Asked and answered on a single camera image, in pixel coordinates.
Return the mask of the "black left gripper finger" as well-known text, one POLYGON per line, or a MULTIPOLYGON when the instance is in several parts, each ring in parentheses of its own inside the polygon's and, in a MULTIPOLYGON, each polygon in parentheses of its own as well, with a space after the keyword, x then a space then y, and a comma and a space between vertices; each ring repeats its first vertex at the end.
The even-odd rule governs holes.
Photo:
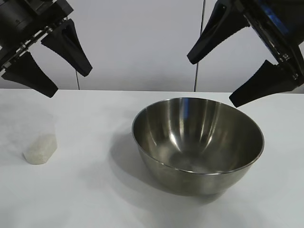
POLYGON ((72 19, 62 23, 46 35, 41 44, 66 60, 82 76, 88 76, 93 67, 79 42, 72 19))
POLYGON ((28 51, 6 68, 1 77, 34 89, 49 98, 58 91, 56 84, 40 69, 28 51))

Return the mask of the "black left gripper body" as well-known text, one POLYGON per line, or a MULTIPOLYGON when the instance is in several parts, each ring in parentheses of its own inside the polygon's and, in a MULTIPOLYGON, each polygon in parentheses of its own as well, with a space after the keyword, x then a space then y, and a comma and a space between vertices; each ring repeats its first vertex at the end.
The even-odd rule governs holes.
POLYGON ((73 11, 66 0, 2 0, 0 70, 16 66, 30 46, 63 25, 73 11))

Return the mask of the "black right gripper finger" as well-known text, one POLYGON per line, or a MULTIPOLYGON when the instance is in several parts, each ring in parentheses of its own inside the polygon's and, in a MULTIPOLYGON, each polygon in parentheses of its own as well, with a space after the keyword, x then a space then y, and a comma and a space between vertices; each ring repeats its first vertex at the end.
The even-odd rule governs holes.
POLYGON ((239 0, 218 0, 199 39, 187 54, 192 64, 200 62, 215 47, 250 24, 239 0))
POLYGON ((292 91, 294 86, 295 80, 291 74, 266 60, 229 99, 235 107, 240 107, 268 95, 292 91))

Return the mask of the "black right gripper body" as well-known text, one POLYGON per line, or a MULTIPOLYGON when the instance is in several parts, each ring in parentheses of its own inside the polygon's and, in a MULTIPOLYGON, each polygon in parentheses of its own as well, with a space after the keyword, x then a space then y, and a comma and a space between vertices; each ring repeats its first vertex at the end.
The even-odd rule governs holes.
POLYGON ((242 14, 277 60, 284 91, 304 84, 302 0, 241 0, 242 14))

